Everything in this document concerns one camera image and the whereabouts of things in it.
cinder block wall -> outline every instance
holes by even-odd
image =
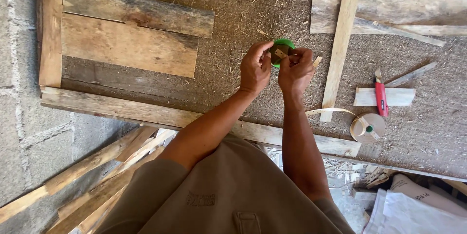
[[[40,106],[36,0],[0,0],[0,207],[39,187],[132,125]],[[56,209],[88,190],[109,169],[42,199],[7,222],[0,234],[40,233]]]

person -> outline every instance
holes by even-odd
[[[238,91],[141,166],[96,233],[353,233],[332,200],[305,115],[310,49],[280,63],[283,172],[254,144],[227,134],[268,84],[272,46],[251,46]]]

